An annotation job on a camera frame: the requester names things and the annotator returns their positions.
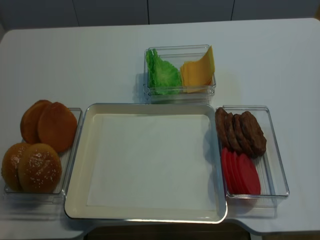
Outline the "green lettuce leaves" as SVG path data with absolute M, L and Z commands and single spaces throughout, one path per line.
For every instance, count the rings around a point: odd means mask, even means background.
M 180 92 L 174 89 L 182 86 L 181 75 L 176 67 L 161 59 L 155 48 L 147 50 L 145 60 L 152 95 L 176 95 Z

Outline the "clear lettuce cheese container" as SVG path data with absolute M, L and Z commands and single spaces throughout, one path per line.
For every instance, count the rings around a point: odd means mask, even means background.
M 213 74 L 212 83 L 207 86 L 196 87 L 198 92 L 187 93 L 185 92 L 186 87 L 174 87 L 173 89 L 179 90 L 178 94 L 173 95 L 152 95 L 152 89 L 148 86 L 150 81 L 148 65 L 146 61 L 147 50 L 156 49 L 158 56 L 170 62 L 174 67 L 179 70 L 180 67 L 187 61 L 198 61 L 200 60 L 210 45 L 182 45 L 182 46 L 162 46 L 162 47 L 149 47 L 144 52 L 144 73 L 143 73 L 143 91 L 145 98 L 150 103 L 169 103 L 169 102 L 208 102 L 215 93 L 216 88 L 216 76 Z

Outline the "yellow cheese slice stack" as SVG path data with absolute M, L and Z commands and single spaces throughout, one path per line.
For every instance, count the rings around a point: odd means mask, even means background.
M 185 61 L 180 67 L 180 75 L 186 93 L 195 93 L 196 87 L 209 86 L 215 73 L 213 48 L 210 46 L 204 56 L 197 61 Z

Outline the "white paper liner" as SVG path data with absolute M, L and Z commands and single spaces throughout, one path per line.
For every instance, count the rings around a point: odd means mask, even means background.
M 210 121 L 205 115 L 98 118 L 91 206 L 212 210 Z

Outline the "leftmost brown patty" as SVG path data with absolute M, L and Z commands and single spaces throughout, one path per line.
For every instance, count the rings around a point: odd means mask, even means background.
M 223 147 L 231 150 L 231 146 L 229 144 L 229 140 L 225 130 L 225 117 L 227 116 L 227 112 L 222 108 L 219 107 L 215 111 L 215 127 L 218 138 L 221 141 Z

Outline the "brown patty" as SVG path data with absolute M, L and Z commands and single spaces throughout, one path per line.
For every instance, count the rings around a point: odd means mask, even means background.
M 236 138 L 236 134 L 233 126 L 233 114 L 227 113 L 224 117 L 224 128 L 227 136 L 227 140 L 229 142 L 230 147 L 237 153 L 240 154 L 243 152 L 238 140 Z
M 229 140 L 225 130 L 225 117 L 227 116 L 227 112 L 222 108 L 219 107 L 215 111 L 215 127 L 218 138 L 221 141 L 223 147 L 231 150 L 231 146 L 229 144 Z
M 237 139 L 240 147 L 242 148 L 242 152 L 250 158 L 256 157 L 255 153 L 251 149 L 249 142 L 247 141 L 246 137 L 243 134 L 243 131 L 242 131 L 242 128 L 240 125 L 240 115 L 239 114 L 233 115 L 232 124 L 233 124 L 236 139 Z
M 245 111 L 240 115 L 239 122 L 253 153 L 256 156 L 263 156 L 266 152 L 267 140 L 255 116 Z

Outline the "leftmost red tomato slice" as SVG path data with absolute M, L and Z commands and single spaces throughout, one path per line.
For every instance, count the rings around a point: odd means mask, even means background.
M 222 149 L 222 153 L 221 153 L 221 163 L 222 163 L 223 175 L 224 175 L 224 178 L 225 178 L 225 181 L 226 181 L 228 192 L 230 194 L 233 194 L 234 193 L 234 188 L 233 188 L 233 184 L 232 184 L 232 181 L 231 181 L 231 175 L 230 175 L 230 172 L 229 172 L 229 169 L 228 169 L 228 153 L 229 153 L 228 148 L 224 147 Z

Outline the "red tomato slice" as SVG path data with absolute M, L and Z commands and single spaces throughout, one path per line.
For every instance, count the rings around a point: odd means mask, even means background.
M 258 172 L 252 160 L 244 153 L 237 159 L 237 169 L 241 184 L 241 193 L 245 195 L 260 195 L 261 185 Z
M 240 178 L 240 174 L 239 174 L 239 170 L 238 170 L 238 155 L 237 153 L 234 151 L 232 154 L 233 157 L 233 173 L 234 173 L 234 178 L 237 184 L 237 194 L 244 194 L 245 193 L 245 189 L 243 187 L 242 184 L 242 180 Z
M 222 149 L 222 153 L 221 153 L 221 163 L 222 163 L 223 175 L 224 175 L 224 178 L 225 178 L 225 181 L 226 181 L 228 192 L 230 194 L 233 194 L 234 193 L 234 188 L 233 188 L 233 184 L 232 184 L 232 181 L 231 181 L 231 175 L 230 175 L 230 172 L 229 172 L 229 169 L 228 169 L 228 153 L 229 153 L 228 148 L 224 147 Z
M 231 194 L 238 194 L 238 186 L 234 178 L 233 173 L 233 164 L 232 164 L 232 154 L 228 151 L 226 155 L 226 164 L 227 164 L 227 171 L 228 171 L 228 177 L 230 181 L 230 193 Z

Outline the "front brown patty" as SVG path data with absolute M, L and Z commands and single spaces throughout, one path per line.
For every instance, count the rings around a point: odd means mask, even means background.
M 245 111 L 240 115 L 239 122 L 253 153 L 256 156 L 263 156 L 266 152 L 267 140 L 255 116 Z

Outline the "clear left bun container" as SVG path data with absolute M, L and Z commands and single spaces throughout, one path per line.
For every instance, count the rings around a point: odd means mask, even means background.
M 70 108 L 69 110 L 77 120 L 77 128 L 71 147 L 67 151 L 58 154 L 61 161 L 62 174 L 56 188 L 51 193 L 29 193 L 14 191 L 5 184 L 2 194 L 4 200 L 14 203 L 32 204 L 59 204 L 64 201 L 84 120 L 84 114 L 80 108 Z

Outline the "front red tomato slice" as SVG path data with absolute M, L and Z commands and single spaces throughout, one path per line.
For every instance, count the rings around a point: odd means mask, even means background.
M 244 153 L 237 159 L 237 169 L 241 184 L 241 193 L 245 195 L 260 195 L 261 185 L 258 172 L 252 160 Z

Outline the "clear patty tomato container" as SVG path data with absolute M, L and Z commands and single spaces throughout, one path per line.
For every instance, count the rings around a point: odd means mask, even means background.
M 225 198 L 231 206 L 245 208 L 276 208 L 279 203 L 289 197 L 290 191 L 274 131 L 271 114 L 266 106 L 223 105 L 226 113 L 241 115 L 245 111 L 251 112 L 259 123 L 266 138 L 266 151 L 262 156 L 255 156 L 251 161 L 255 165 L 259 177 L 261 192 L 259 195 L 230 194 L 223 174 Z M 218 137 L 220 161 L 222 162 L 222 143 Z

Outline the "right sesame top bun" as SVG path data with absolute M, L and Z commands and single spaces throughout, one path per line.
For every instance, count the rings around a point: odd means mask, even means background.
M 51 193 L 62 175 L 57 152 L 47 144 L 31 145 L 23 153 L 18 165 L 19 183 L 27 193 Z

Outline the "sesame bun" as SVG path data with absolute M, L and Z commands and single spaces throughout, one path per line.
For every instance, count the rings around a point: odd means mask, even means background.
M 31 145 L 23 153 L 18 165 L 19 183 L 27 193 L 51 193 L 62 175 L 57 152 L 47 144 Z
M 16 192 L 21 192 L 22 187 L 19 181 L 18 167 L 20 159 L 22 158 L 24 152 L 31 145 L 25 142 L 16 143 L 12 145 L 5 153 L 2 166 L 1 175 L 5 183 L 10 189 Z

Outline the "left sesame top bun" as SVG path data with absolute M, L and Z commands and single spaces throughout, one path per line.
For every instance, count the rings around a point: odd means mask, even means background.
M 21 192 L 22 187 L 19 181 L 18 167 L 20 159 L 22 158 L 24 152 L 31 145 L 25 142 L 16 143 L 12 145 L 5 153 L 2 166 L 1 175 L 5 183 L 10 189 L 16 192 Z

